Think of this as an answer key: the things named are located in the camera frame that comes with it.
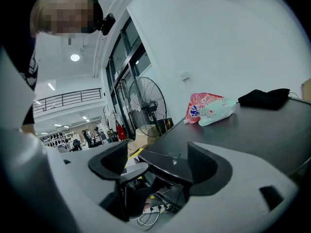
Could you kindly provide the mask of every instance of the railing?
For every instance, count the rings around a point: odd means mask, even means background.
[[[81,103],[102,98],[101,88],[64,93],[33,102],[34,114],[52,110],[62,106]]]

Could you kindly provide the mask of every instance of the desk surface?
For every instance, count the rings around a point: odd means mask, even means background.
[[[147,151],[186,159],[187,142],[256,155],[290,175],[311,157],[311,104],[288,99],[278,111],[237,104],[230,117],[205,127],[181,121],[139,157],[164,169],[165,164],[149,159]]]

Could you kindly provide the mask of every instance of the glass door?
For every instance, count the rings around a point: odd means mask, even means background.
[[[122,117],[126,119],[130,138],[135,138],[135,127],[132,122],[131,116],[130,116],[130,108],[129,108],[129,102],[127,99],[127,92],[128,92],[128,83],[131,83],[131,72],[128,69],[126,73],[122,76],[118,86],[117,86],[117,96],[119,98],[119,107],[121,110],[121,113],[123,114]]]

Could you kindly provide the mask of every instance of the person in background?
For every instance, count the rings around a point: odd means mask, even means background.
[[[93,33],[103,25],[98,0],[1,0],[1,7],[0,46],[33,91],[38,76],[35,39],[39,33],[70,36]],[[34,123],[31,106],[22,130],[35,134]]]

